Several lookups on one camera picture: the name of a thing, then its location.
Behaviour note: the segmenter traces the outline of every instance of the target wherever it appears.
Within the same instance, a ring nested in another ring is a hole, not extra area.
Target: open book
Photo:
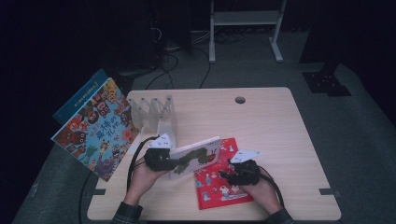
[[[195,172],[195,187],[200,210],[253,201],[253,198],[238,186],[230,186],[225,178],[219,176],[219,170],[230,169],[227,160],[237,151],[234,138],[223,139],[218,161]]]
[[[170,151],[171,160],[180,160],[180,164],[169,173],[174,179],[181,175],[191,174],[196,170],[215,163],[219,158],[220,137],[213,137]]]

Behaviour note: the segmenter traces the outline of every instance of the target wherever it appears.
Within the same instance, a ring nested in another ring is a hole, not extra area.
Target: shelf leg
[[[210,41],[209,41],[209,62],[216,62],[215,53],[215,6],[214,0],[210,3]]]
[[[276,41],[277,41],[277,37],[279,36],[280,25],[282,24],[283,15],[285,14],[285,7],[286,7],[287,2],[288,2],[288,0],[282,1],[280,10],[279,10],[279,14],[277,15],[277,18],[276,18],[276,27],[275,27],[274,36],[269,38],[271,48],[273,49],[277,63],[283,63],[283,57],[282,57],[282,54],[280,53],[280,50],[279,50],[279,47],[277,46]]]

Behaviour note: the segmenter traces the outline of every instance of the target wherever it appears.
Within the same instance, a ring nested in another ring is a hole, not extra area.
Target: children's book
[[[51,140],[105,181],[112,176],[138,130],[131,106],[99,70],[53,117],[63,127]]]
[[[195,187],[200,210],[253,201],[250,195],[238,186],[230,186],[227,180],[219,175],[220,170],[231,171],[227,160],[237,151],[234,138],[223,139],[218,161],[195,172]]]
[[[213,137],[170,151],[171,160],[179,160],[179,165],[169,172],[171,179],[181,175],[192,174],[194,171],[215,163],[219,158],[220,137]]]

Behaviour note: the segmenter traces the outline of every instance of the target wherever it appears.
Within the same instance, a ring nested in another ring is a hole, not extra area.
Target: dark background
[[[216,7],[266,9],[276,7],[273,2],[217,1]],[[53,146],[50,138],[60,125],[52,114],[102,67],[129,90],[131,80],[117,71],[155,66],[162,54],[161,46],[151,42],[149,27],[161,27],[166,37],[188,46],[189,29],[208,28],[209,1],[7,0],[0,4],[6,110],[1,123],[0,222],[8,223]],[[184,13],[178,17],[170,13],[175,6]],[[125,14],[127,9],[133,13]],[[337,61],[350,67],[396,123],[394,9],[394,3],[385,0],[290,0],[282,30],[311,28],[301,63]]]

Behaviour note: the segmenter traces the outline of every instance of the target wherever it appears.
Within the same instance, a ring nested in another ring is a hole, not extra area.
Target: dark clothing
[[[293,218],[289,215],[285,208],[273,213],[264,223],[266,224],[292,224],[294,223]]]
[[[143,207],[140,205],[135,207],[127,203],[121,203],[111,223],[115,223],[115,224],[138,223],[142,210]]]
[[[140,218],[140,214],[142,213],[142,206],[131,206],[126,203],[121,203],[119,209],[117,210],[116,215],[113,217],[111,223],[113,224],[136,224]],[[293,218],[289,215],[286,209],[281,209],[267,219],[265,219],[264,223],[267,224],[292,224],[294,223]]]

